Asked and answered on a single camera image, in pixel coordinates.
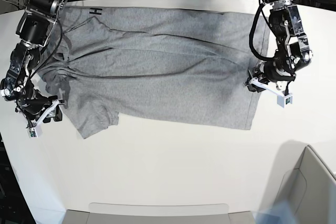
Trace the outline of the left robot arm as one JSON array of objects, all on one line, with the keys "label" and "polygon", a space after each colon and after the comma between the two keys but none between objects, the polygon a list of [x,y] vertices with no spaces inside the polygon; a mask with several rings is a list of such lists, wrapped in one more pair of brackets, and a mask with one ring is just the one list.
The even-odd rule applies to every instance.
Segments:
[{"label": "left robot arm", "polygon": [[[249,71],[245,86],[251,92],[270,89],[270,82],[291,83],[296,72],[311,63],[312,51],[304,31],[302,19],[294,0],[259,0],[259,7],[249,33],[249,47],[260,61]],[[254,47],[254,34],[263,8],[271,6],[266,24],[276,38],[277,50],[273,57],[262,56]]]}]

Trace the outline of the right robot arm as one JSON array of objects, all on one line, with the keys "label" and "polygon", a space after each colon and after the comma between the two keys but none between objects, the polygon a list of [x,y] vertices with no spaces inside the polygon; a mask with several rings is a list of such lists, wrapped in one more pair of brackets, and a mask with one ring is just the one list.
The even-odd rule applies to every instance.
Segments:
[{"label": "right robot arm", "polygon": [[15,101],[16,111],[23,114],[29,130],[52,118],[61,120],[60,101],[56,96],[41,95],[31,79],[43,66],[41,55],[55,26],[60,25],[59,13],[67,1],[27,0],[16,29],[20,42],[11,53],[9,69],[1,81],[1,96]]}]

